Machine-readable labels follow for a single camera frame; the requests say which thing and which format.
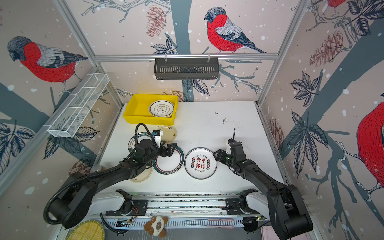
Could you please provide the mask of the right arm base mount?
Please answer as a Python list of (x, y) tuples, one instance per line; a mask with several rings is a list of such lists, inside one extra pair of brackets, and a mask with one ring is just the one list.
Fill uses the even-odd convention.
[(227, 198), (225, 199), (226, 207), (225, 210), (227, 215), (259, 215), (260, 213), (252, 210), (246, 200), (246, 196), (252, 193), (257, 193), (256, 189), (248, 189), (242, 191), (238, 198)]

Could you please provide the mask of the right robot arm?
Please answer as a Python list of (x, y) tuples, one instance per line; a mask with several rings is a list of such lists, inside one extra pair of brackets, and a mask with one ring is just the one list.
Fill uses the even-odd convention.
[(281, 240), (288, 240), (314, 229), (302, 195), (294, 185), (285, 185), (265, 173), (254, 161), (247, 159), (242, 142), (229, 139), (227, 150), (214, 152), (217, 162), (252, 183), (266, 196), (266, 217)]

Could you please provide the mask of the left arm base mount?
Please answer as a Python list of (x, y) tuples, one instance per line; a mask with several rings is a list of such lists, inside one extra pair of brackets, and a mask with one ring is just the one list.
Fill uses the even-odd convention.
[(123, 197), (124, 202), (119, 209), (114, 211), (107, 211), (105, 213), (108, 217), (137, 217), (145, 216), (148, 208), (148, 200), (136, 200), (133, 196), (124, 190), (116, 190), (115, 193), (118, 197)]

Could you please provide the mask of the small cream patterned plate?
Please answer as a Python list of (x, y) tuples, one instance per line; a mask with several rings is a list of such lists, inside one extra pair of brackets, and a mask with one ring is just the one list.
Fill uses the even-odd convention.
[(159, 130), (162, 132), (161, 141), (165, 143), (173, 142), (177, 136), (177, 130), (172, 126), (161, 126)]

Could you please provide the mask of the red characters white plate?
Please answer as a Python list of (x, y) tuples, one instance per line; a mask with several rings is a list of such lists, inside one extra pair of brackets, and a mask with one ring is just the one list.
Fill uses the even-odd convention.
[(185, 169), (189, 176), (197, 180), (210, 178), (217, 169), (213, 152), (207, 148), (194, 148), (185, 156)]

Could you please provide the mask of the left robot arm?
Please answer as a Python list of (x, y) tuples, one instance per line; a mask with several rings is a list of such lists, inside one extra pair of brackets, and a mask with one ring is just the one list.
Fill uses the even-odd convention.
[(90, 210), (94, 196), (119, 182), (140, 175), (148, 163), (158, 157), (170, 157), (176, 143), (158, 147), (149, 139), (135, 145), (134, 150), (113, 168), (89, 175), (75, 174), (51, 197), (43, 211), (43, 218), (50, 225), (63, 225), (69, 229), (79, 224)]

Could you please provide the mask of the white green cloud plate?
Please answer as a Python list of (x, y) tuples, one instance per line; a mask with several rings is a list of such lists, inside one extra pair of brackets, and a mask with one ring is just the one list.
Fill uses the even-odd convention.
[(149, 113), (154, 117), (166, 118), (170, 117), (175, 110), (173, 103), (165, 100), (159, 100), (151, 103)]

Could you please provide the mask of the large green red rimmed plate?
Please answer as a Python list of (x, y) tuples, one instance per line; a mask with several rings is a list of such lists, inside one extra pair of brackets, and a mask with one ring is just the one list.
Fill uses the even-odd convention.
[(170, 157), (158, 157), (154, 164), (156, 172), (162, 175), (171, 175), (179, 171), (185, 161), (185, 155), (180, 147), (176, 147), (174, 153)]

